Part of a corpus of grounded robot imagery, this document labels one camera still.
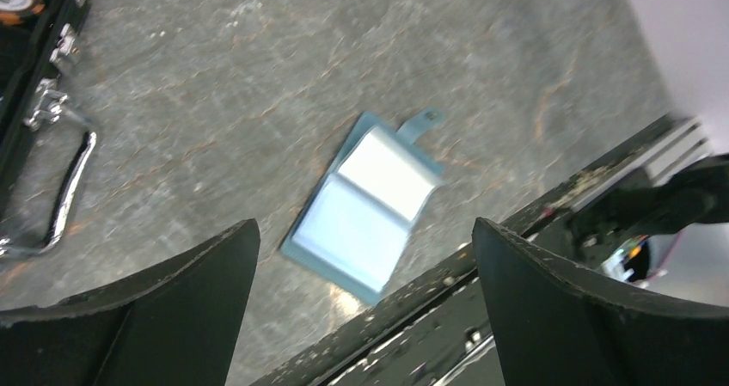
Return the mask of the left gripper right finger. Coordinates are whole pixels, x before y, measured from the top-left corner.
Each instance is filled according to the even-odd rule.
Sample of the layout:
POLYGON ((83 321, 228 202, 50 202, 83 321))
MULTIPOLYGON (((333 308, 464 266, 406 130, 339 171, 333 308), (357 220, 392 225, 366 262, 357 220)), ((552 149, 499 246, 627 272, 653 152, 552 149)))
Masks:
POLYGON ((726 307, 619 282, 486 218, 472 245, 506 384, 727 384, 726 307))

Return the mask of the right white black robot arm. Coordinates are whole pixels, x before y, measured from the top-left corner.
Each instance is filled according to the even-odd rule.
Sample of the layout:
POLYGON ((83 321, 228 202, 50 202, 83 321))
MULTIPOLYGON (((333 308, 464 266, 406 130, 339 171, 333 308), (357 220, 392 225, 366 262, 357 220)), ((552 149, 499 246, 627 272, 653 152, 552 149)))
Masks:
POLYGON ((624 241, 728 221, 728 155, 707 156, 655 187, 617 188, 569 222, 576 259, 595 266, 624 241))

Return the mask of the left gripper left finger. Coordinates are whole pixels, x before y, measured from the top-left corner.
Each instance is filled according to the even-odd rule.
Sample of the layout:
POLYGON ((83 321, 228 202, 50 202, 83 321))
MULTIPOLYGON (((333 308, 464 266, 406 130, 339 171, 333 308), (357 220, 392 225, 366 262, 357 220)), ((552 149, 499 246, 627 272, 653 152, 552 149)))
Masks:
POLYGON ((259 250, 248 219, 111 284, 3 311, 2 384, 224 384, 259 250))

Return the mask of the blue card holder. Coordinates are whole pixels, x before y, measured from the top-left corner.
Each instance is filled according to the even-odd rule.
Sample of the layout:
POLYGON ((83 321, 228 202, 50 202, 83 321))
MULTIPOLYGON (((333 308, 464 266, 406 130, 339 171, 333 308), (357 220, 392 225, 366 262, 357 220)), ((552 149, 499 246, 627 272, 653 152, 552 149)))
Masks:
POLYGON ((393 129, 358 118, 281 243, 297 264, 375 305, 395 270, 442 167, 416 144, 444 119, 426 107, 393 129))

